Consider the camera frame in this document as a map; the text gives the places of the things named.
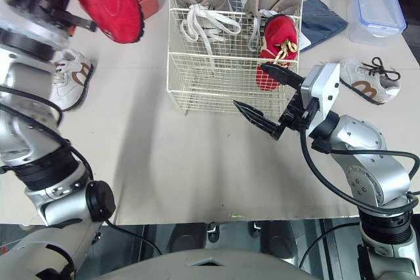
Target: sneaker logo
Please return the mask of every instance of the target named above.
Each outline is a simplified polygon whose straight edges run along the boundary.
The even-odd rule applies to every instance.
[[[378,93],[378,91],[376,91],[375,88],[372,88],[369,82],[364,81],[364,80],[356,81],[355,83],[352,84],[352,87],[356,88],[359,85],[365,86],[365,88],[362,90],[362,93],[367,94],[370,92],[370,96],[369,96],[370,98],[374,98],[376,94]]]
[[[81,69],[79,71],[73,71],[72,72],[72,79],[78,85],[81,85],[83,87],[84,83],[79,80],[79,78],[77,77],[77,74],[80,73],[82,76],[85,77],[85,80],[86,80],[87,74],[89,73],[89,70],[91,70],[91,67],[89,65],[86,65],[84,62],[82,62],[80,64],[81,64]]]

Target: brown shoelace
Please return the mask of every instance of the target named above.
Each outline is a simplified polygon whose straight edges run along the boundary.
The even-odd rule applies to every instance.
[[[375,75],[375,73],[378,73],[379,75],[384,75],[389,81],[398,81],[401,79],[401,75],[399,72],[395,70],[385,70],[385,68],[383,67],[382,60],[379,57],[373,57],[371,63],[372,65],[365,64],[364,62],[362,62],[363,66],[365,66],[366,68],[361,67],[362,69],[369,70],[369,75]],[[391,79],[388,76],[388,73],[393,73],[397,75],[397,78]]]

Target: table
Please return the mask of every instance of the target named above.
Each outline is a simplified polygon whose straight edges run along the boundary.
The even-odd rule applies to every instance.
[[[344,19],[349,0],[322,0]],[[77,29],[71,47],[96,63],[85,103],[65,113],[62,134],[89,160],[95,179],[111,185],[118,224],[227,222],[356,216],[356,207],[321,185],[308,169],[295,132],[275,142],[240,115],[181,114],[165,90],[168,0],[147,19],[140,42],[119,45],[101,32]],[[87,17],[77,1],[70,10]],[[420,155],[420,67],[399,36],[389,47],[350,42],[347,31],[301,54],[300,74],[314,64],[380,56],[402,74],[402,90],[388,104],[366,102],[346,87],[333,110],[369,121],[390,150]],[[350,193],[331,157],[312,152],[325,176]],[[411,161],[401,160],[405,167]],[[0,222],[40,224],[24,185],[0,177]],[[412,190],[420,190],[420,176]]]

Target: white wire basket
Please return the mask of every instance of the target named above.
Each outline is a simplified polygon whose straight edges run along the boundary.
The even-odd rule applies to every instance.
[[[247,0],[236,0],[245,5]],[[245,102],[261,110],[265,115],[278,117],[282,114],[294,90],[280,85],[271,91],[261,90],[255,80],[257,66],[271,59],[259,58],[260,48],[248,49],[249,30],[253,19],[245,12],[222,12],[241,25],[237,35],[224,34],[225,41],[211,43],[209,55],[203,41],[188,41],[180,31],[180,24],[190,9],[179,8],[176,0],[170,0],[169,49],[167,63],[167,92],[178,108],[188,110],[238,113],[233,100]],[[301,30],[301,8],[296,16],[290,16]],[[266,19],[262,18],[260,35],[263,36]],[[297,73],[296,60],[281,61],[282,65]]]

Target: red shoe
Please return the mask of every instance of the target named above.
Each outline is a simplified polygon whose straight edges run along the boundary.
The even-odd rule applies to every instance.
[[[288,16],[273,16],[265,26],[260,58],[292,60],[297,55],[297,32],[293,20]],[[281,64],[287,67],[290,63]],[[280,83],[260,66],[257,67],[256,82],[263,91],[274,90]]]
[[[144,24],[137,0],[79,1],[112,41],[134,43],[142,37]]]

